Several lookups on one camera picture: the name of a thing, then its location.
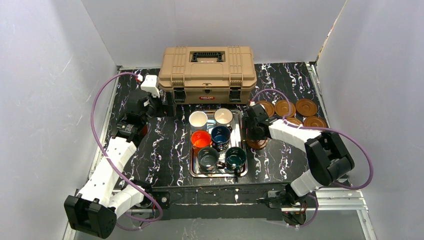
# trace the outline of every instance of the metal tray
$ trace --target metal tray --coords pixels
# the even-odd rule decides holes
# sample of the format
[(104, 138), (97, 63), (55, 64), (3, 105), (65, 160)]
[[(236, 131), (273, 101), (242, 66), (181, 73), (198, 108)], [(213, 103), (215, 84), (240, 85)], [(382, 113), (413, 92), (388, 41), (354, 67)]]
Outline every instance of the metal tray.
[[(204, 112), (207, 115), (208, 119), (214, 119), (214, 113), (216, 110), (200, 110)], [(228, 148), (231, 147), (239, 147), (246, 151), (245, 142), (242, 139), (243, 136), (243, 115), (242, 112), (236, 109), (232, 109), (232, 116), (233, 116), (233, 125), (230, 142)], [(236, 177), (234, 174), (234, 171), (229, 169), (216, 169), (213, 172), (204, 172), (199, 168), (198, 159), (197, 156), (195, 156), (192, 142), (190, 141), (190, 174), (195, 178), (223, 178), (223, 177)], [(220, 152), (219, 154), (219, 161), (224, 162), (225, 160), (225, 152)], [(246, 163), (244, 164), (244, 167), (240, 170), (239, 177), (243, 177), (248, 173), (248, 160), (246, 160)]]

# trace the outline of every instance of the white mug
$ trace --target white mug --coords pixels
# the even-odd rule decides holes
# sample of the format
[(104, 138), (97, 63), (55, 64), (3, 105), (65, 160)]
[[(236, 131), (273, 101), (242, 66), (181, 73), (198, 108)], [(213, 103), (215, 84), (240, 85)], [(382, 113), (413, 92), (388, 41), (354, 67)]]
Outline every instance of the white mug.
[(213, 119), (208, 119), (208, 115), (202, 111), (195, 111), (188, 117), (191, 131), (194, 133), (199, 130), (207, 131), (215, 126), (217, 123)]
[(220, 108), (215, 111), (213, 114), (213, 118), (215, 118), (216, 124), (218, 126), (225, 126), (229, 127), (230, 130), (233, 127), (233, 113), (226, 109), (226, 108)]

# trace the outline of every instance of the black marble table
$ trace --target black marble table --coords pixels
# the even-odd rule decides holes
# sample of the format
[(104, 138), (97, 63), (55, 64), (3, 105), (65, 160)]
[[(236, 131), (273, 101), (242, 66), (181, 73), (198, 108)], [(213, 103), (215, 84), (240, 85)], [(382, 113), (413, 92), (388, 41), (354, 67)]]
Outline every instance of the black marble table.
[[(135, 69), (136, 74), (158, 75), (159, 68)], [(255, 64), (257, 85), (251, 96), (262, 89), (282, 91), (294, 104), (297, 100), (311, 99), (318, 105), (317, 116), (324, 118), (316, 91), (304, 62)], [(108, 125), (106, 142), (112, 127), (124, 110), (128, 93), (139, 88), (140, 83), (132, 76), (118, 80), (113, 108)], [(275, 103), (283, 99), (277, 93), (263, 93), (256, 101)], [(177, 106), (177, 117), (151, 119), (148, 134), (142, 140), (134, 156), (124, 167), (124, 174), (130, 179), (150, 182), (154, 188), (205, 187), (247, 184), (288, 183), (308, 169), (305, 154), (293, 146), (270, 140), (262, 150), (247, 147), (248, 172), (238, 182), (233, 177), (195, 178), (190, 175), (190, 129), (189, 115), (196, 110), (217, 109), (220, 104), (189, 104)], [(226, 108), (244, 110), (245, 105), (226, 105)], [(303, 121), (298, 113), (296, 118)], [(118, 181), (120, 188), (123, 181)]]

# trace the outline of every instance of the white robotic arm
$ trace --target white robotic arm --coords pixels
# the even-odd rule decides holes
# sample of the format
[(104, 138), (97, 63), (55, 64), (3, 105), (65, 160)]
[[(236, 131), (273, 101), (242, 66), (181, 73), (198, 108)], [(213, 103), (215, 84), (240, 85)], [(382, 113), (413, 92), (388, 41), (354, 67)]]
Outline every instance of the white robotic arm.
[[(123, 171), (147, 134), (150, 118), (175, 116), (172, 95), (167, 94), (166, 98), (169, 105), (162, 103), (155, 75), (146, 76), (140, 89), (128, 95), (124, 115), (112, 129), (106, 149), (118, 171)], [(118, 178), (108, 159), (103, 157), (85, 186), (76, 196), (69, 195), (65, 200), (64, 208), (72, 229), (105, 239), (112, 233), (117, 218), (143, 202), (144, 195), (131, 185), (112, 196)], [(143, 190), (150, 187), (148, 183), (135, 184), (141, 184), (139, 187)]]
[(309, 170), (286, 185), (285, 192), (281, 193), (285, 196), (278, 199), (294, 204), (306, 194), (329, 186), (355, 167), (338, 133), (289, 126), (286, 120), (268, 117), (260, 104), (249, 107), (246, 112), (248, 139), (280, 140), (306, 153)]

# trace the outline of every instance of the brown saucer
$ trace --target brown saucer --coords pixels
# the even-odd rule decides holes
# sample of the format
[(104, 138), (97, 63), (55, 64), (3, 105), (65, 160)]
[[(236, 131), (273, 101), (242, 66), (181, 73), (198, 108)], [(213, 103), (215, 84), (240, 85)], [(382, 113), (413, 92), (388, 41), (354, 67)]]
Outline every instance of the brown saucer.
[(286, 118), (287, 121), (289, 121), (292, 124), (301, 125), (303, 124), (301, 120), (295, 118), (295, 117), (288, 117)]
[(249, 147), (256, 150), (261, 150), (265, 148), (268, 144), (268, 139), (266, 140), (246, 140), (246, 143)]
[(305, 117), (314, 116), (318, 112), (318, 107), (312, 100), (303, 98), (296, 102), (297, 112)]
[(269, 101), (258, 101), (256, 104), (262, 104), (265, 108), (266, 114), (268, 114), (268, 117), (272, 117), (274, 115), (274, 105)]
[[(292, 102), (290, 102), (290, 106), (291, 106), (291, 113), (290, 115), (287, 116), (287, 118), (293, 117), (296, 113), (296, 107)], [(289, 105), (287, 104), (286, 100), (280, 100), (275, 104), (275, 113), (281, 117), (289, 113)]]
[(319, 127), (319, 128), (326, 128), (327, 123), (324, 121), (324, 119), (319, 118), (317, 116), (308, 116), (304, 121), (303, 124), (305, 127)]

